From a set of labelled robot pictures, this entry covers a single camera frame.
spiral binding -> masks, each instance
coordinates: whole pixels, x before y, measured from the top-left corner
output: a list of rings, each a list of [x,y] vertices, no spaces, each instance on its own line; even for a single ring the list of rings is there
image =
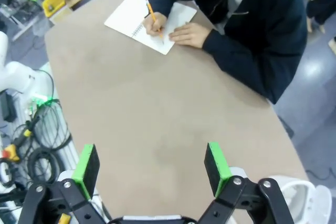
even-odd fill
[[[140,24],[140,25],[138,25],[138,27],[134,30],[134,32],[132,33],[132,38],[134,37],[134,36],[136,36],[139,32],[140,32],[140,30],[143,28],[143,25],[142,24]]]

beige tabletop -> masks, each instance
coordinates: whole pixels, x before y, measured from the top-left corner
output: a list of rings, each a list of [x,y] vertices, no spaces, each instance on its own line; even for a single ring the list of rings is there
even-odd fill
[[[175,45],[164,56],[104,26],[122,1],[92,0],[46,35],[75,146],[96,144],[97,187],[114,217],[200,217],[213,199],[203,164],[209,141],[252,181],[306,178],[268,102],[210,55]],[[199,11],[192,21],[211,27]]]

green gripper pad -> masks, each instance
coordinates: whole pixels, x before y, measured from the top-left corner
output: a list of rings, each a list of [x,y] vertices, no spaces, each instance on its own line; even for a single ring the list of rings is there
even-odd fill
[[[100,167],[99,157],[94,144],[86,144],[80,154],[79,162],[72,179],[81,189],[86,199],[91,199]]]
[[[210,142],[207,144],[204,165],[208,174],[212,192],[217,198],[227,180],[232,176],[230,168],[227,165],[226,159],[218,143]]]

notebook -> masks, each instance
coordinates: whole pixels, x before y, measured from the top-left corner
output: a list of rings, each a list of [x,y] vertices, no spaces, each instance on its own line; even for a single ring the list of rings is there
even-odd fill
[[[104,24],[166,55],[174,45],[174,42],[169,40],[168,34],[176,27],[189,22],[196,14],[196,10],[180,3],[174,3],[164,26],[163,38],[152,37],[146,33],[142,22],[147,14],[146,0],[124,0]]]

person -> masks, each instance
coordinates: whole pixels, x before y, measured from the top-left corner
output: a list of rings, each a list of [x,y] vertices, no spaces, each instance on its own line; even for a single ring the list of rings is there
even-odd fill
[[[307,3],[307,29],[312,32],[311,20],[314,18],[322,33],[326,33],[324,23],[336,12],[336,0],[310,0]]]
[[[156,21],[143,25],[157,36],[177,0],[148,0]],[[303,0],[195,0],[217,27],[188,23],[169,34],[179,45],[203,49],[222,71],[276,103],[292,81],[307,43]]]

